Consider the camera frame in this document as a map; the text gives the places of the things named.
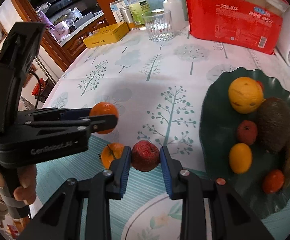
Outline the person's left hand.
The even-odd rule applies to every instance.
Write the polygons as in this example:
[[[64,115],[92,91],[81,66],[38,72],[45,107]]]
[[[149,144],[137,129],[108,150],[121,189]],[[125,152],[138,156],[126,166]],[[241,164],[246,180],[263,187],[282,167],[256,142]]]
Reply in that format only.
[[[37,196],[36,178],[36,165],[18,167],[16,170],[0,170],[0,224],[9,213],[9,202],[5,202],[7,197],[24,205],[20,208],[22,217],[29,215],[29,206],[35,202]]]

